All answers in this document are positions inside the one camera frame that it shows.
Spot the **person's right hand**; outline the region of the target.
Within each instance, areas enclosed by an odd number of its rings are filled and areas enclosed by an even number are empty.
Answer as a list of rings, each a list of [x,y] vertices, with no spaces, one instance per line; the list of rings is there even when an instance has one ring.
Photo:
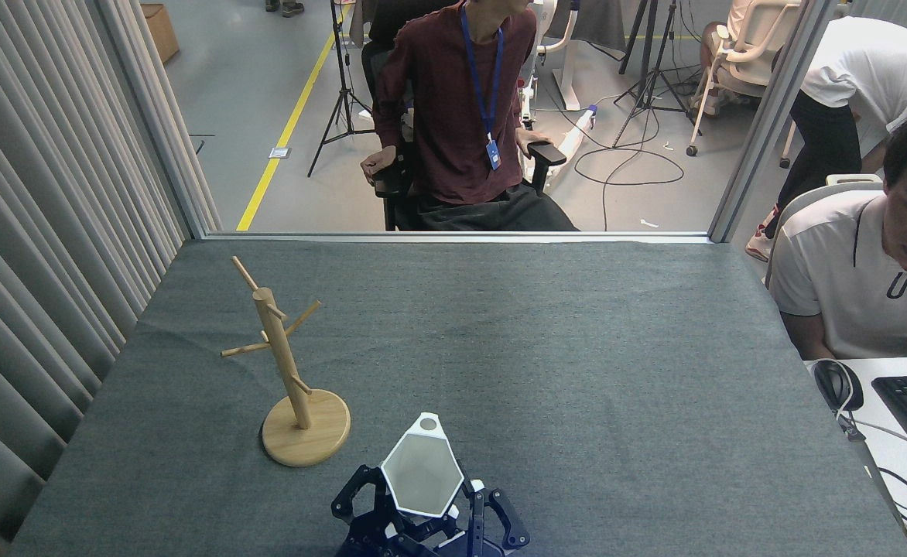
[[[375,184],[375,174],[382,172],[393,165],[397,158],[397,148],[394,145],[379,149],[375,154],[369,155],[359,163],[359,168],[370,186]]]

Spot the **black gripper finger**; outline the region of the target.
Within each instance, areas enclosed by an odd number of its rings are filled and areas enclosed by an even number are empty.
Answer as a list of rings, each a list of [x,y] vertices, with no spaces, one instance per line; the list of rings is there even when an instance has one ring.
[[[465,555],[484,555],[485,547],[497,549],[500,555],[519,550],[531,542],[531,535],[519,515],[507,491],[483,487],[481,480],[465,480],[461,484],[464,496],[469,500],[469,519],[465,532]],[[501,523],[502,539],[497,544],[485,545],[485,510],[491,508]]]
[[[375,487],[372,510],[366,514],[354,513],[354,499],[366,484]],[[332,514],[350,526],[351,535],[383,535],[392,521],[392,503],[388,484],[379,466],[360,465],[333,499]]]

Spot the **person's left hand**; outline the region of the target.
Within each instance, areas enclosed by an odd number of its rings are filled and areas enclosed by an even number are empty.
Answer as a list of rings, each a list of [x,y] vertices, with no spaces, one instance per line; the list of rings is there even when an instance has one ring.
[[[531,145],[556,145],[552,138],[542,132],[525,129],[525,127],[515,128],[515,145],[518,151],[525,159],[531,159]]]

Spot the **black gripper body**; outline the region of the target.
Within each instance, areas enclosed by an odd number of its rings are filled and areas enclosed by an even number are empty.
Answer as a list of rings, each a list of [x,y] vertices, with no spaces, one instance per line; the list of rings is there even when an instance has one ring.
[[[369,511],[345,519],[348,533],[337,556],[468,556],[467,533],[452,518],[415,521]]]

